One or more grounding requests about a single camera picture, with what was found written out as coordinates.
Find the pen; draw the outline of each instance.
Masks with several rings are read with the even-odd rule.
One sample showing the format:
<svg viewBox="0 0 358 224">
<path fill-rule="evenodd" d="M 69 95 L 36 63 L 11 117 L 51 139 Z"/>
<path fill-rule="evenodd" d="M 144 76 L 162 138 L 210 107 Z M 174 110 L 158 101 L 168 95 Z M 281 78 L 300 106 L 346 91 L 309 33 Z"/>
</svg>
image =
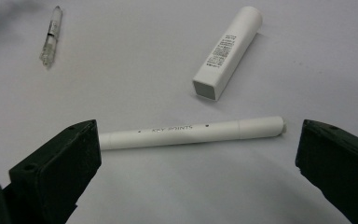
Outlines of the pen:
<svg viewBox="0 0 358 224">
<path fill-rule="evenodd" d="M 273 137 L 285 130 L 283 118 L 268 117 L 102 133 L 99 139 L 101 150 L 109 150 Z"/>
<path fill-rule="evenodd" d="M 48 28 L 48 36 L 46 37 L 45 45 L 43 46 L 42 53 L 40 54 L 40 60 L 46 68 L 51 67 L 54 61 L 54 54 L 60 34 L 62 10 L 60 7 L 55 7 L 53 15 L 51 16 L 50 26 Z"/>
</svg>

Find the small rectangular box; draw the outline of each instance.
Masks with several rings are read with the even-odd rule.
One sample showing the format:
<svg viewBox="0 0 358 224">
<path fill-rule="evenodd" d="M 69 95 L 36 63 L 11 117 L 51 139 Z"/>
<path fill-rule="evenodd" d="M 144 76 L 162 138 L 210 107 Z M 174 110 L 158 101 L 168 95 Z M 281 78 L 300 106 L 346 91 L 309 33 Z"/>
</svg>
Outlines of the small rectangular box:
<svg viewBox="0 0 358 224">
<path fill-rule="evenodd" d="M 217 101 L 262 23 L 259 10 L 243 7 L 193 78 L 197 95 Z"/>
</svg>

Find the white marker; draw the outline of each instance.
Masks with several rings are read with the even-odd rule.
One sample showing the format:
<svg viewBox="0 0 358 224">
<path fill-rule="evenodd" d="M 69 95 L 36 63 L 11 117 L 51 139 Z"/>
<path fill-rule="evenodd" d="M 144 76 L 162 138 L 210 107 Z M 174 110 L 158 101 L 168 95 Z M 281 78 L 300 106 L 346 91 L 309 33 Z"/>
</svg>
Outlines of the white marker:
<svg viewBox="0 0 358 224">
<path fill-rule="evenodd" d="M 281 117 L 172 126 L 100 134 L 101 150 L 273 137 L 286 130 Z"/>
<path fill-rule="evenodd" d="M 60 7 L 55 7 L 48 28 L 48 36 L 46 37 L 45 45 L 43 46 L 42 53 L 39 57 L 46 68 L 51 67 L 51 64 L 54 61 L 55 49 L 60 34 L 61 17 L 62 10 Z"/>
</svg>

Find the white table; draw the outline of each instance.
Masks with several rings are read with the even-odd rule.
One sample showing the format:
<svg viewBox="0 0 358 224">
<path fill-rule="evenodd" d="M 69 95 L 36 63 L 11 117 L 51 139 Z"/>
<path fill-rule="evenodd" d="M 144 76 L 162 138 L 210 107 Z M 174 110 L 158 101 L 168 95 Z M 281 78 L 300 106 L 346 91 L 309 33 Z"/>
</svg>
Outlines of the white table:
<svg viewBox="0 0 358 224">
<path fill-rule="evenodd" d="M 56 61 L 39 61 L 52 9 Z M 263 25 L 218 102 L 191 80 L 238 12 Z M 68 223 L 349 223 L 295 167 L 304 119 L 358 136 L 358 1 L 0 0 L 0 184 L 64 128 L 283 116 L 250 141 L 103 152 Z"/>
</svg>

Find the transparent pen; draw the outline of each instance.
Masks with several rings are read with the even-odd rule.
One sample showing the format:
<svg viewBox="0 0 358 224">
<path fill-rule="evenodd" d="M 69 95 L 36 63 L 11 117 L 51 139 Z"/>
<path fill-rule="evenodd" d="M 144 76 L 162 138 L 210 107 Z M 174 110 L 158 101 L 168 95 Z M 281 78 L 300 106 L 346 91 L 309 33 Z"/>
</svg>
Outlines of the transparent pen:
<svg viewBox="0 0 358 224">
<path fill-rule="evenodd" d="M 53 15 L 51 16 L 50 26 L 48 28 L 48 36 L 46 37 L 45 45 L 43 46 L 40 60 L 46 68 L 51 67 L 54 61 L 54 54 L 57 46 L 58 36 L 60 34 L 62 10 L 60 7 L 55 7 Z"/>
</svg>

